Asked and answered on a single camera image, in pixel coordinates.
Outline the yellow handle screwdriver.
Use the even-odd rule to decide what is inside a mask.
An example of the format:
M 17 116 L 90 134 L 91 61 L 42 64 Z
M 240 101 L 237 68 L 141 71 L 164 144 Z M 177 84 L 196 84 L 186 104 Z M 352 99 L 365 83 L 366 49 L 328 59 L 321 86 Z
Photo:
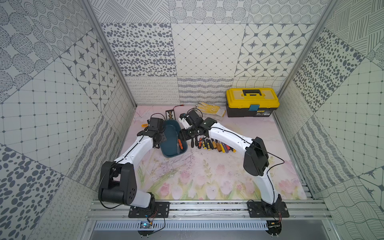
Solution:
M 222 149 L 222 152 L 223 153 L 225 153 L 226 151 L 225 151 L 225 148 L 224 148 L 224 146 L 223 146 L 223 144 L 220 142 L 220 147 L 221 147 L 221 149 Z

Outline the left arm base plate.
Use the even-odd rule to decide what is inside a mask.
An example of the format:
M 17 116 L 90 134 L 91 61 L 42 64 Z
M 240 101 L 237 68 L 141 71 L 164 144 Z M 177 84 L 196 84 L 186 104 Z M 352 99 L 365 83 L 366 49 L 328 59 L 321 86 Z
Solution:
M 170 202 L 153 202 L 147 208 L 131 206 L 129 218 L 168 218 Z

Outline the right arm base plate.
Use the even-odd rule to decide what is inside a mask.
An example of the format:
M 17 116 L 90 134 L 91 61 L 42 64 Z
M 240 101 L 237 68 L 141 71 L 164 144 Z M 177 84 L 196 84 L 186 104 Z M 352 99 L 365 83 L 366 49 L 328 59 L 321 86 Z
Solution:
M 263 201 L 248 201 L 247 208 L 250 218 L 289 218 L 290 214 L 285 202 L 276 202 L 273 205 Z

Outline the aluminium rail frame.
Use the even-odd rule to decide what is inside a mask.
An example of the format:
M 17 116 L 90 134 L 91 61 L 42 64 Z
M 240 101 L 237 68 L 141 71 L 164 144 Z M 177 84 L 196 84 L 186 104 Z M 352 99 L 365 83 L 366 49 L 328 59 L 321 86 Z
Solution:
M 283 220 L 330 220 L 330 211 L 321 200 L 285 200 L 289 217 Z M 112 204 L 91 203 L 86 220 L 139 219 L 128 206 L 107 209 Z M 166 220 L 248 220 L 251 209 L 246 200 L 232 201 L 170 201 Z

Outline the clear blue red screwdriver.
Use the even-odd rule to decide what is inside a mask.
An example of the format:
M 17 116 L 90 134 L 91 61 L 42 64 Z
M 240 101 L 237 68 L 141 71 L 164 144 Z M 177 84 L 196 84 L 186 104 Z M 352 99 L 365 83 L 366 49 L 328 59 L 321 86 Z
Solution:
M 222 145 L 223 145 L 223 147 L 224 147 L 225 152 L 228 153 L 229 150 L 228 150 L 228 148 L 227 148 L 227 145 L 225 145 L 224 143 L 222 143 Z

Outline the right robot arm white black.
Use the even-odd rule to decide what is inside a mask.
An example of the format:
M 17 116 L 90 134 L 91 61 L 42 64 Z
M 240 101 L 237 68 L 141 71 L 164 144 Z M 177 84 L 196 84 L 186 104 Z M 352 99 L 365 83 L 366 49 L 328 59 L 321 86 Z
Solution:
M 243 168 L 254 177 L 254 182 L 261 192 L 262 204 L 273 208 L 274 211 L 282 206 L 282 197 L 275 190 L 270 175 L 269 156 L 271 153 L 266 150 L 261 138 L 251 139 L 242 136 L 225 128 L 212 118 L 203 119 L 193 109 L 181 114 L 178 121 L 183 125 L 180 131 L 183 141 L 205 136 L 224 143 L 242 154 L 244 156 Z

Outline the yellow work gloves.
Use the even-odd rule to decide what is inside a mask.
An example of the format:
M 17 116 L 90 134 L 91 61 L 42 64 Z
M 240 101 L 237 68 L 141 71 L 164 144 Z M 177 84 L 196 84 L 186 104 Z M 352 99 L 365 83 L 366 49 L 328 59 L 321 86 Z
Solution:
M 198 103 L 196 105 L 197 109 L 199 109 L 203 114 L 208 115 L 216 115 L 219 117 L 223 117 L 226 114 L 226 111 L 219 106 L 207 104 L 204 102 Z

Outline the teal plastic storage tray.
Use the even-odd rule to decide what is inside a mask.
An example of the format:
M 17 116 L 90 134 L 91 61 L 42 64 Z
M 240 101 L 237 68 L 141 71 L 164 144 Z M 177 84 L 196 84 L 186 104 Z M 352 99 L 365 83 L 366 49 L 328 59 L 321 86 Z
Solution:
M 182 130 L 179 123 L 175 120 L 166 120 L 165 126 L 167 141 L 160 144 L 160 149 L 164 157 L 173 158 L 184 154 L 188 149 L 188 145 L 186 141 L 182 141 L 184 149 L 181 151 L 179 148 L 178 139 L 180 136 L 179 133 Z

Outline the yellow black toolbox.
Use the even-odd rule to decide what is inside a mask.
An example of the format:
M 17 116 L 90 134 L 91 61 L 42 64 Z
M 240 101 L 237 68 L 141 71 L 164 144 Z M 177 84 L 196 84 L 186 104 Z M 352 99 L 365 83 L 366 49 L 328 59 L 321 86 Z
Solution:
M 229 118 L 269 117 L 280 106 L 275 91 L 271 88 L 231 88 L 226 92 Z

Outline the wooden orange handle screwdriver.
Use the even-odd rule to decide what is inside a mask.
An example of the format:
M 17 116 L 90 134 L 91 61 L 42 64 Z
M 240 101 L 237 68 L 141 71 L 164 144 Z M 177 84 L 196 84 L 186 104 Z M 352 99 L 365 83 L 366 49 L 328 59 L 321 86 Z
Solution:
M 215 143 L 216 143 L 216 146 L 217 146 L 217 150 L 218 150 L 219 152 L 222 152 L 222 148 L 221 148 L 219 142 L 218 142 L 217 140 L 215 140 Z

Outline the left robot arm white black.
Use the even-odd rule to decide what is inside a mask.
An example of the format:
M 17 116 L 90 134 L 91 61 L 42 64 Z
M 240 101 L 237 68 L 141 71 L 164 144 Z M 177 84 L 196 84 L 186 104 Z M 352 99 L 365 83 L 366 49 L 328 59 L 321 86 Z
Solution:
M 136 181 L 136 170 L 145 154 L 167 140 L 165 120 L 151 117 L 148 126 L 137 134 L 135 142 L 117 159 L 101 167 L 98 199 L 148 211 L 155 208 L 152 194 L 141 191 Z

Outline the black long screwdriver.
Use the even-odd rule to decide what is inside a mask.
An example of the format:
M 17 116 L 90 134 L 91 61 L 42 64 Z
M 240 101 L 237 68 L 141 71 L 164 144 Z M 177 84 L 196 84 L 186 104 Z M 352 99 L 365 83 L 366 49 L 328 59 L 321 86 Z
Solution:
M 208 139 L 208 140 L 209 140 L 209 144 L 210 144 L 211 149 L 214 150 L 214 145 L 213 145 L 212 141 L 210 139 Z

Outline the large orange black screwdriver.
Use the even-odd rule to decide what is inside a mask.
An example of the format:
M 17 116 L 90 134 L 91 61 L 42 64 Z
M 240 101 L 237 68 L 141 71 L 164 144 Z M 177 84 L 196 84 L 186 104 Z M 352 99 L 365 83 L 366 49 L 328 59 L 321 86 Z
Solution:
M 203 146 L 203 139 L 202 138 L 199 138 L 199 142 L 198 142 L 198 149 L 201 149 L 202 146 Z

